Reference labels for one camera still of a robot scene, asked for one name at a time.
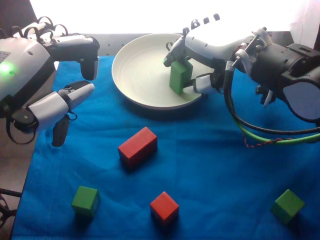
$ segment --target blue tablecloth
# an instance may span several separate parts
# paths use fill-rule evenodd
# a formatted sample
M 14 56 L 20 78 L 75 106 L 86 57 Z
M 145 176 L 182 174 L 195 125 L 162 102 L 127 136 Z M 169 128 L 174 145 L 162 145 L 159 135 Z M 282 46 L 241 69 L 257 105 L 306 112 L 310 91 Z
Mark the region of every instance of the blue tablecloth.
M 178 111 L 142 109 L 114 85 L 113 60 L 100 58 L 95 91 L 75 110 L 65 144 L 51 146 L 52 129 L 39 134 L 12 239 L 320 239 L 319 144 L 246 148 L 218 93 Z M 78 63 L 61 62 L 53 88 L 81 79 Z M 275 129 L 313 127 L 280 100 L 263 108 L 255 87 L 236 72 L 233 99 L 244 119 Z M 127 172 L 117 147 L 145 126 L 158 136 L 158 150 Z M 91 222 L 71 208 L 79 185 L 101 196 Z M 306 203 L 293 228 L 270 211 L 286 189 Z M 149 208 L 163 191 L 180 205 L 166 234 Z

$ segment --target white plate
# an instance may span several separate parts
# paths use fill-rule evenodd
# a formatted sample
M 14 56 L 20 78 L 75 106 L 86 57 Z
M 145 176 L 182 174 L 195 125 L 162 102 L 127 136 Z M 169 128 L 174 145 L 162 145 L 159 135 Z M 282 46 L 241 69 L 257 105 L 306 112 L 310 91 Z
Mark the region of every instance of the white plate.
M 167 42 L 175 42 L 179 34 L 150 34 L 125 45 L 115 56 L 112 77 L 120 92 L 132 102 L 149 109 L 170 110 L 191 104 L 198 93 L 176 94 L 170 87 L 170 67 L 163 64 L 168 54 Z M 213 70 L 191 59 L 192 78 Z

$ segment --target white wall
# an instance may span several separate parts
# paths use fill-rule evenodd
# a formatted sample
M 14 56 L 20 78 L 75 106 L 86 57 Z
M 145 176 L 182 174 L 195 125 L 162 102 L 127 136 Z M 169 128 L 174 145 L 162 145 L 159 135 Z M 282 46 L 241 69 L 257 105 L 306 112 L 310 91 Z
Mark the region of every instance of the white wall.
M 221 19 L 236 26 L 292 30 L 293 39 L 313 47 L 320 0 L 30 0 L 35 15 L 86 34 L 177 33 L 193 19 Z

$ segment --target toy block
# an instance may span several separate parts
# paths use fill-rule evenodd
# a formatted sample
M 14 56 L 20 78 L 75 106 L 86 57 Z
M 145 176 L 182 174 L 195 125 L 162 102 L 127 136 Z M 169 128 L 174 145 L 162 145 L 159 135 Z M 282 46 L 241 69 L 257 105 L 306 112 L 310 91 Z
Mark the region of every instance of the toy block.
M 144 127 L 121 144 L 118 147 L 118 152 L 125 166 L 132 169 L 140 164 L 149 154 L 155 152 L 157 147 L 157 136 L 149 128 Z
M 181 94 L 185 84 L 191 80 L 193 68 L 192 64 L 185 58 L 171 64 L 169 86 L 177 94 Z
M 76 214 L 93 217 L 100 202 L 98 190 L 79 186 L 72 202 L 72 208 Z
M 150 211 L 165 227 L 179 215 L 179 205 L 164 191 L 150 203 Z
M 280 222 L 286 225 L 297 215 L 304 205 L 305 203 L 288 189 L 275 201 L 271 211 Z

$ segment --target green block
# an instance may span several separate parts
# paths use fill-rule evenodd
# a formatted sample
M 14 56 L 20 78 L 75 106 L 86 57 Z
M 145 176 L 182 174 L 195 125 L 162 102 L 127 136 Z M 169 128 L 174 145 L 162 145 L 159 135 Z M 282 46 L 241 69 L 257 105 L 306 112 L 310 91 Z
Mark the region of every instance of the green block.
M 185 58 L 171 64 L 169 85 L 177 94 L 181 94 L 184 85 L 191 80 L 193 68 L 192 64 Z
M 100 202 L 97 189 L 79 186 L 72 202 L 76 214 L 93 217 Z
M 304 205 L 305 203 L 288 189 L 275 201 L 271 211 L 283 224 L 288 224 Z

